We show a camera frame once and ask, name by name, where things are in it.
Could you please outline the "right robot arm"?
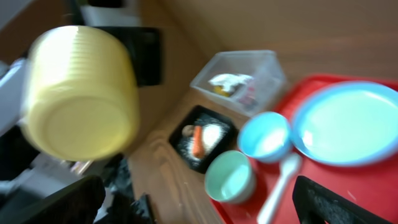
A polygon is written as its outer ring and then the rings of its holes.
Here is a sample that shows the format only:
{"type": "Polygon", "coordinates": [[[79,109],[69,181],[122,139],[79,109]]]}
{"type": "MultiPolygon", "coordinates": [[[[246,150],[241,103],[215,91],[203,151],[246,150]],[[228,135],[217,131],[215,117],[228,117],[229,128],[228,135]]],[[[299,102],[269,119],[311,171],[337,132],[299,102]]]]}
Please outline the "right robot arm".
{"type": "MultiPolygon", "coordinates": [[[[162,218],[177,212],[172,204],[176,201],[173,190],[181,194],[187,192],[194,202],[205,196],[199,176],[187,168],[168,142],[168,135],[181,119],[182,111],[172,113],[131,155],[134,185],[139,192],[152,194],[162,218]]],[[[1,175],[12,180],[30,166],[38,152],[23,138],[15,116],[8,128],[1,136],[1,175]]],[[[275,164],[254,162],[253,166],[259,183],[256,193],[247,202],[237,205],[210,203],[226,223],[255,223],[258,211],[276,185],[279,169],[275,164]]],[[[397,223],[397,156],[353,169],[324,166],[304,158],[300,174],[397,223]]]]}

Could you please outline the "yellow plastic cup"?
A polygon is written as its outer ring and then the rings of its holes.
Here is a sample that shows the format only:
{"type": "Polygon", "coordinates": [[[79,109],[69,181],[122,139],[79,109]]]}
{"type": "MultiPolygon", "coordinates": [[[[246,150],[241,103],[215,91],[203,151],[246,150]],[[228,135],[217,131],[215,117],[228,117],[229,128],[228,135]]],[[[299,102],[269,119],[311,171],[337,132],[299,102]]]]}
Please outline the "yellow plastic cup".
{"type": "Polygon", "coordinates": [[[94,27],[62,26],[32,44],[22,133],[38,150],[68,161],[120,153],[140,125],[138,86],[125,46],[94,27]]]}

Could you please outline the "light blue bowl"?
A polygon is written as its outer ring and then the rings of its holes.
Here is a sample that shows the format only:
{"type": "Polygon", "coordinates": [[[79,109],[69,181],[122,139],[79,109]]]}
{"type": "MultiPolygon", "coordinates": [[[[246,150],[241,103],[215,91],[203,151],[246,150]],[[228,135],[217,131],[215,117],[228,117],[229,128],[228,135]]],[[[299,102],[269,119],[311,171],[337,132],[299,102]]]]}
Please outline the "light blue bowl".
{"type": "Polygon", "coordinates": [[[238,148],[246,156],[265,164],[281,160],[292,149],[291,127],[286,117],[264,112],[251,118],[238,134],[238,148]]]}

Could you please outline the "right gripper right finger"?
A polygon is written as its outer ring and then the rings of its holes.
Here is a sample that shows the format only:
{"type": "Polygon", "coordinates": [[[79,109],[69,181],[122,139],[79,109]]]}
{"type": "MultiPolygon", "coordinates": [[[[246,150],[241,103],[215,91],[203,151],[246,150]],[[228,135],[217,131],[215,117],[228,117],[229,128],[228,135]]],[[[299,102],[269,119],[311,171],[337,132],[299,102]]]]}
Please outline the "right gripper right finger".
{"type": "Polygon", "coordinates": [[[301,224],[391,224],[303,175],[292,200],[301,224]]]}

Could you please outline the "white tissue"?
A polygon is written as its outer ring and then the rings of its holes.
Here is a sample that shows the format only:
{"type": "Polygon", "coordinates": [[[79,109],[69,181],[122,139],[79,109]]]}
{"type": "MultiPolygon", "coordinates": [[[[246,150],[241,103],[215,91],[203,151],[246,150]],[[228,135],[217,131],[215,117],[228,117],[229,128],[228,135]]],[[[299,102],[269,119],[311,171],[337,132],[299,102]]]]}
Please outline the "white tissue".
{"type": "Polygon", "coordinates": [[[225,93],[232,93],[239,85],[246,85],[252,76],[235,73],[222,73],[208,80],[212,86],[218,86],[225,93]]]}

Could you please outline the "mint green bowl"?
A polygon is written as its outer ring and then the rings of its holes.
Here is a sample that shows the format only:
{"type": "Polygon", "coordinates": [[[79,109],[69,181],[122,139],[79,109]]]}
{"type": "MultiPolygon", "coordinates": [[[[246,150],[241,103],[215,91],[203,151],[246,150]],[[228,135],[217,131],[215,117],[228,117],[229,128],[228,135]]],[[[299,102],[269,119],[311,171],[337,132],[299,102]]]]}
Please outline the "mint green bowl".
{"type": "Polygon", "coordinates": [[[256,176],[251,163],[240,151],[220,154],[205,174],[206,194],[216,202],[243,203],[251,197],[255,188],[256,176]]]}

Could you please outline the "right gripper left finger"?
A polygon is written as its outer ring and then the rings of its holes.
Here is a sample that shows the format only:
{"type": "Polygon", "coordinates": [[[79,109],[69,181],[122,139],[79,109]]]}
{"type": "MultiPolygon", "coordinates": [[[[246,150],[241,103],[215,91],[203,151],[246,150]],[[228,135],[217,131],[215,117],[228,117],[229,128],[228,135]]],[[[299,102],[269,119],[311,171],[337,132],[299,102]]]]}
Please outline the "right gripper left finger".
{"type": "Polygon", "coordinates": [[[84,177],[55,193],[40,198],[17,190],[1,205],[1,224],[94,223],[105,189],[100,177],[84,177]]]}

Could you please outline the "brown food ball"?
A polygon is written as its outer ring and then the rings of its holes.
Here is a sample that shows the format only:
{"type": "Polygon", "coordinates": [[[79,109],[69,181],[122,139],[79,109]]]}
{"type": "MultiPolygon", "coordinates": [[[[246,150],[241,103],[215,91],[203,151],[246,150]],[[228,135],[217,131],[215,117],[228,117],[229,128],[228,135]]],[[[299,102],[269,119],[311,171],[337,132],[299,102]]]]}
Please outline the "brown food ball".
{"type": "Polygon", "coordinates": [[[185,137],[190,137],[193,136],[195,132],[195,126],[194,125],[186,125],[182,129],[182,135],[185,137]]]}

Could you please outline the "white rice pile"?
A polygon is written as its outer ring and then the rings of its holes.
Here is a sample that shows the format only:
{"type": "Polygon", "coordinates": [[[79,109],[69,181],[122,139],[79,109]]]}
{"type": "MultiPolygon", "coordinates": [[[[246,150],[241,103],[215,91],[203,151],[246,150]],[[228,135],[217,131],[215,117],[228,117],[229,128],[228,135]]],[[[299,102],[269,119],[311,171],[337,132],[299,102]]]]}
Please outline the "white rice pile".
{"type": "Polygon", "coordinates": [[[193,163],[199,163],[206,156],[208,156],[210,152],[216,147],[216,145],[221,141],[226,132],[227,126],[221,121],[206,115],[197,118],[193,124],[188,125],[202,127],[202,143],[205,150],[205,156],[202,159],[198,159],[193,156],[193,136],[185,137],[182,135],[182,138],[178,143],[178,148],[182,152],[182,156],[184,158],[192,161],[193,163]]]}

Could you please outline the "orange carrot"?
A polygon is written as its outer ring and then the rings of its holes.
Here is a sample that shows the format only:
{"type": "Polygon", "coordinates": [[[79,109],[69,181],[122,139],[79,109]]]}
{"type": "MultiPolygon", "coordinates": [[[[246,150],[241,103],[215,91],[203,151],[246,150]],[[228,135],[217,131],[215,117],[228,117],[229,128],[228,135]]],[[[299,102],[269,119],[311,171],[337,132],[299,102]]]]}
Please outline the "orange carrot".
{"type": "Polygon", "coordinates": [[[205,156],[205,150],[202,143],[202,127],[195,126],[193,132],[193,146],[192,154],[198,159],[202,159],[205,156]]]}

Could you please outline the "snack wrapper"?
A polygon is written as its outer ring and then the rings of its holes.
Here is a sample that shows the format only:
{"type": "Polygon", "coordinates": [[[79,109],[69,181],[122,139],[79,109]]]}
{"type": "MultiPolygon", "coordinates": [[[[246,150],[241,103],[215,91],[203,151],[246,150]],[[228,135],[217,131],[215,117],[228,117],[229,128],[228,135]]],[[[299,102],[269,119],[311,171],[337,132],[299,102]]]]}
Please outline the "snack wrapper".
{"type": "Polygon", "coordinates": [[[239,102],[247,110],[251,110],[254,106],[257,105],[254,82],[250,82],[247,84],[247,88],[245,89],[243,95],[240,97],[239,102]]]}

